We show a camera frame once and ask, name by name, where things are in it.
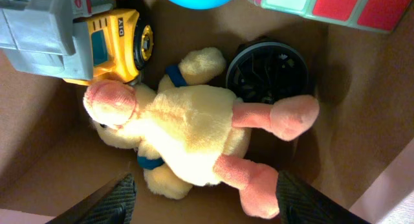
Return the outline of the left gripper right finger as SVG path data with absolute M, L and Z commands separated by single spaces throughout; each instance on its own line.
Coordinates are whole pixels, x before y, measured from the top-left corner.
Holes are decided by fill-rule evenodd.
M 369 224 L 287 171 L 279 172 L 276 197 L 282 224 Z

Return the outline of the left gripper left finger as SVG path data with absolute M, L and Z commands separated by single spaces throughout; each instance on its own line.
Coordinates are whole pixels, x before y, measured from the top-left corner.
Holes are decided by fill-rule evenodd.
M 131 173 L 119 175 L 47 224 L 130 224 L 136 201 Z

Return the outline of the black round puck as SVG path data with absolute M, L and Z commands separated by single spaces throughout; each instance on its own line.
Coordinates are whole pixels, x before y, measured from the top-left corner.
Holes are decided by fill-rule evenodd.
M 226 88 L 244 102 L 273 104 L 307 93 L 309 70 L 290 45 L 259 38 L 238 46 L 226 73 Z

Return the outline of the yellow grey toy truck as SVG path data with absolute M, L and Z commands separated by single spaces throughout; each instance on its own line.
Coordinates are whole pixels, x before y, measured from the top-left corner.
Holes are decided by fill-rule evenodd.
M 135 85 L 153 52 L 144 0 L 1 0 L 1 50 L 14 69 L 90 85 Z

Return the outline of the multicolour puzzle cube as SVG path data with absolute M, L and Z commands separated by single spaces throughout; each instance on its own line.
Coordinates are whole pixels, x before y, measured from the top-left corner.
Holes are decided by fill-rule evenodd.
M 264 9 L 307 19 L 389 33 L 413 0 L 249 0 Z

